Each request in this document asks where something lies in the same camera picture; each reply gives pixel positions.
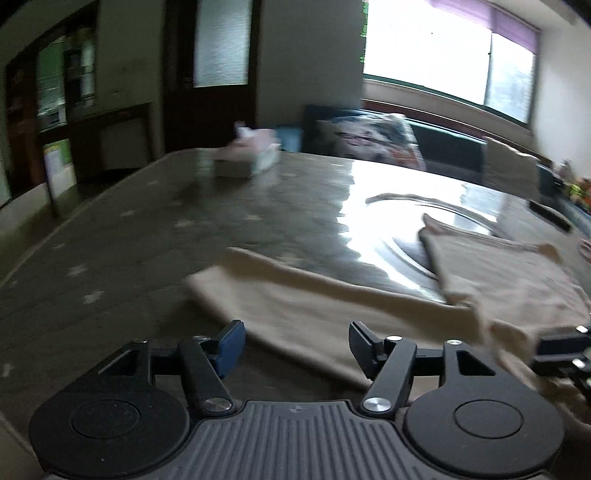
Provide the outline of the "tissue box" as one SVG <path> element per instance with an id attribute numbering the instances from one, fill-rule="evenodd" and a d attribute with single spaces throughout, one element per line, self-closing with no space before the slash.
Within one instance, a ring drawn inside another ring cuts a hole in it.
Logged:
<path id="1" fill-rule="evenodd" d="M 235 140 L 212 155 L 215 177 L 249 179 L 280 162 L 280 138 L 273 129 L 252 129 L 235 122 L 235 135 Z"/>

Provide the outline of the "pink hair scrunchie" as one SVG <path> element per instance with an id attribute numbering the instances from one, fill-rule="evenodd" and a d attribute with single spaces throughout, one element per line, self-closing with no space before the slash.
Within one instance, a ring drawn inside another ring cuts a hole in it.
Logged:
<path id="1" fill-rule="evenodd" d="M 578 244 L 578 251 L 580 255 L 587 261 L 591 262 L 591 241 L 588 239 L 581 239 Z"/>

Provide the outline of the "grey plain pillow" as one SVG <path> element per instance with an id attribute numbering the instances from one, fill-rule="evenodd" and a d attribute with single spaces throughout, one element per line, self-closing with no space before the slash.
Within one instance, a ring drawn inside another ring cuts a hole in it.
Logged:
<path id="1" fill-rule="evenodd" d="M 538 201 L 540 173 L 536 157 L 486 137 L 483 184 L 514 196 Z"/>

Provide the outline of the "round black induction cooktop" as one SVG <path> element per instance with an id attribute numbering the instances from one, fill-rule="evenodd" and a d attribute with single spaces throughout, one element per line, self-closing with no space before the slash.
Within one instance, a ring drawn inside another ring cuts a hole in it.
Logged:
<path id="1" fill-rule="evenodd" d="M 430 253 L 423 243 L 426 232 L 509 238 L 495 221 L 470 208 L 410 194 L 386 193 L 366 200 L 370 226 L 382 251 L 418 273 L 436 279 Z"/>

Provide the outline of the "orange yellow plush toys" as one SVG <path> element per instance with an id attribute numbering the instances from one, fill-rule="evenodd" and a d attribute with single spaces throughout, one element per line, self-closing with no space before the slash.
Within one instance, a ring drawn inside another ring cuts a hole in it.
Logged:
<path id="1" fill-rule="evenodd" d="M 591 206 L 591 181 L 589 178 L 576 179 L 568 189 L 568 198 L 574 204 L 587 211 Z"/>

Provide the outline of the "cream beige garment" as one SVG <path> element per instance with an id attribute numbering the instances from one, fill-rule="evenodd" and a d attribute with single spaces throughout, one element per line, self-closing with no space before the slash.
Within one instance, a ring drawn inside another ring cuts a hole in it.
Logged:
<path id="1" fill-rule="evenodd" d="M 444 301 L 358 286 L 229 248 L 186 278 L 193 301 L 222 323 L 239 319 L 260 343 L 359 386 L 349 323 L 424 348 L 462 340 L 554 403 L 568 426 L 590 432 L 590 409 L 570 382 L 530 368 L 540 338 L 590 319 L 590 300 L 550 244 L 426 232 Z"/>

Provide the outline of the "black remote control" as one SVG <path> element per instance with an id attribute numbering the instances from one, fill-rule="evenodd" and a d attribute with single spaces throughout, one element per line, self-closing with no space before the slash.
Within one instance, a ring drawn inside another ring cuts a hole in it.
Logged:
<path id="1" fill-rule="evenodd" d="M 530 200 L 528 206 L 533 213 L 543 218 L 548 223 L 554 225 L 558 229 L 566 233 L 571 231 L 571 222 L 564 215 L 560 214 L 556 210 L 534 200 Z"/>

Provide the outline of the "dark door frosted glass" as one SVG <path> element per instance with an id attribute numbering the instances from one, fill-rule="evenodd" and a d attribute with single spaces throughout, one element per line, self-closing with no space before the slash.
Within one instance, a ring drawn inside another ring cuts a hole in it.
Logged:
<path id="1" fill-rule="evenodd" d="M 162 130 L 166 152 L 221 147 L 256 125 L 260 1 L 166 1 Z"/>

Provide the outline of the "butterfly print pillow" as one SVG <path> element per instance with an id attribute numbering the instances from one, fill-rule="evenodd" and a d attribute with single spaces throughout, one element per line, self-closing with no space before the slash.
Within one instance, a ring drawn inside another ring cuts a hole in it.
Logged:
<path id="1" fill-rule="evenodd" d="M 322 147 L 333 156 L 426 171 L 418 141 L 402 114 L 362 114 L 317 121 Z"/>

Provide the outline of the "green framed window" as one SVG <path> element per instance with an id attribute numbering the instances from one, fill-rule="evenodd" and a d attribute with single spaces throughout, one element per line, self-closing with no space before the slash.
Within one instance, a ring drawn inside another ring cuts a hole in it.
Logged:
<path id="1" fill-rule="evenodd" d="M 363 73 L 531 118 L 540 32 L 491 1 L 370 1 Z"/>

